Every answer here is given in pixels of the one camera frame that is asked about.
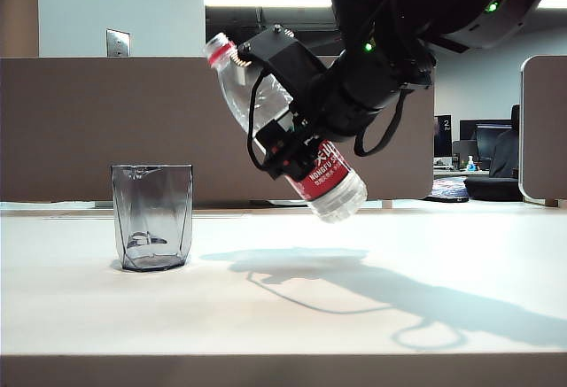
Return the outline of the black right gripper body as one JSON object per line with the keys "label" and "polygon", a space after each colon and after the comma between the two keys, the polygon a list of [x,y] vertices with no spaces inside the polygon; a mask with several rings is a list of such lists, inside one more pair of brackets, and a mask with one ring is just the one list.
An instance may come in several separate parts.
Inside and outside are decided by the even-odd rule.
{"label": "black right gripper body", "polygon": [[237,71],[248,82],[244,125],[249,134],[255,137],[271,120],[285,117],[285,128],[333,137],[333,71],[290,30],[275,25],[238,45]]}

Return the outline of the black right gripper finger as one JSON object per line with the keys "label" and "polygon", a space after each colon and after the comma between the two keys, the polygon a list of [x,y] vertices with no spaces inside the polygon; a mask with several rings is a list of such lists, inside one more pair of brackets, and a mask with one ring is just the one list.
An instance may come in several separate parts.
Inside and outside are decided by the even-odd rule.
{"label": "black right gripper finger", "polygon": [[302,181],[315,169],[319,138],[307,138],[301,131],[285,129],[278,121],[271,120],[255,139],[266,152],[261,170],[272,179],[286,175],[294,181]]}

